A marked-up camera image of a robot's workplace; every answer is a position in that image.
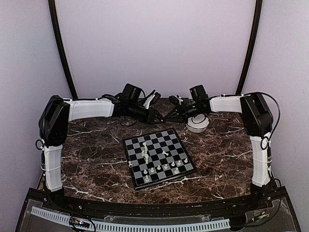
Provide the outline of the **white chess king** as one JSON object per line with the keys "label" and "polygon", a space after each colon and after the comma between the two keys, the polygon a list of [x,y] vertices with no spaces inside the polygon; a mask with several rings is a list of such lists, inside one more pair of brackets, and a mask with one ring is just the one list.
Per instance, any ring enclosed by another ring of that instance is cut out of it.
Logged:
{"label": "white chess king", "polygon": [[147,143],[146,143],[146,142],[143,142],[142,144],[143,144],[143,146],[144,146],[144,150],[148,151]]}

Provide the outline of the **white chess queen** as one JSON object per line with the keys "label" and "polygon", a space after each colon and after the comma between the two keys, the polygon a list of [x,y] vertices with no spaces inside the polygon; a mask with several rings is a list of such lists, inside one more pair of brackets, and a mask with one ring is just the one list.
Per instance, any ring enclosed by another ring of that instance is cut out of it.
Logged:
{"label": "white chess queen", "polygon": [[145,158],[145,163],[148,164],[149,163],[149,156],[146,155],[144,158]]}

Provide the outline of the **black and white chessboard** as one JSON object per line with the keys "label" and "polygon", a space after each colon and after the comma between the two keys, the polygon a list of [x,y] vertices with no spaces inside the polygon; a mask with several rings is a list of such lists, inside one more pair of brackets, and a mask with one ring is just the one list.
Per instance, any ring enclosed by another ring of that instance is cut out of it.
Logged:
{"label": "black and white chessboard", "polygon": [[[145,163],[145,158],[141,155],[144,150],[143,142],[146,142],[148,147],[148,164]],[[131,161],[133,164],[129,171],[135,190],[148,188],[197,171],[174,128],[123,139],[123,146],[127,162]],[[177,165],[179,160],[182,162],[180,166]],[[154,173],[150,172],[151,168],[155,169]],[[174,173],[176,168],[179,169],[178,174]],[[149,177],[149,182],[145,182],[145,176]]]}

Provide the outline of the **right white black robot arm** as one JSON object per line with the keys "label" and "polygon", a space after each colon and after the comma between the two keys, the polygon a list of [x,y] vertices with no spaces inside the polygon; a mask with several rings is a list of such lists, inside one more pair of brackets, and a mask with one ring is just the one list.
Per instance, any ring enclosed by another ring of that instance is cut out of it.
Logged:
{"label": "right white black robot arm", "polygon": [[271,137],[277,127],[273,115],[264,97],[265,93],[220,95],[209,97],[202,85],[190,89],[193,104],[186,104],[176,96],[169,101],[174,108],[165,116],[165,120],[188,123],[189,118],[216,112],[238,113],[244,128],[250,137],[253,148],[252,185],[263,188],[272,178],[271,175]]}

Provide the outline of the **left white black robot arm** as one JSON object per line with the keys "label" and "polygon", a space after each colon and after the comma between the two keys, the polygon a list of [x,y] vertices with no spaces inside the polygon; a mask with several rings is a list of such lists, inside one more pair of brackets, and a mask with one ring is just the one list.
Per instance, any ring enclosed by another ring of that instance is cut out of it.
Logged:
{"label": "left white black robot arm", "polygon": [[152,107],[161,95],[153,90],[148,96],[139,99],[142,89],[126,84],[116,96],[104,94],[93,99],[65,99],[53,95],[48,101],[39,120],[42,169],[45,184],[54,192],[49,203],[58,211],[68,207],[68,199],[59,191],[63,188],[61,180],[61,151],[68,134],[68,123],[77,119],[93,117],[127,116],[146,124],[164,123],[163,116]]}

